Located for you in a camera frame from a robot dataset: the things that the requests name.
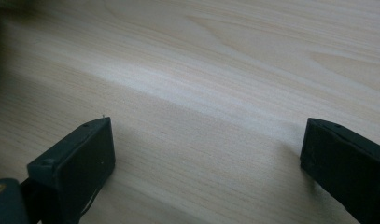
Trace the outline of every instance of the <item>wood grain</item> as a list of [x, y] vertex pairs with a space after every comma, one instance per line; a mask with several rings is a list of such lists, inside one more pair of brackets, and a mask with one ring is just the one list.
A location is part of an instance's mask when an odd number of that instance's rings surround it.
[[299, 155], [309, 117], [380, 144], [380, 1], [0, 4], [0, 178], [107, 115], [81, 223], [357, 223]]

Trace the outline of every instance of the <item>black plastic part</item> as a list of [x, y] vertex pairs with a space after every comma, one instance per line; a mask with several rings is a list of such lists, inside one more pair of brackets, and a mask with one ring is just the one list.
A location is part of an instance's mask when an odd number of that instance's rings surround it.
[[28, 223], [18, 181], [0, 179], [0, 224]]
[[37, 193], [27, 202], [37, 201], [44, 224], [79, 223], [114, 166], [110, 118], [84, 123], [27, 165], [28, 192]]
[[301, 167], [362, 224], [380, 224], [380, 146], [347, 128], [309, 119]]

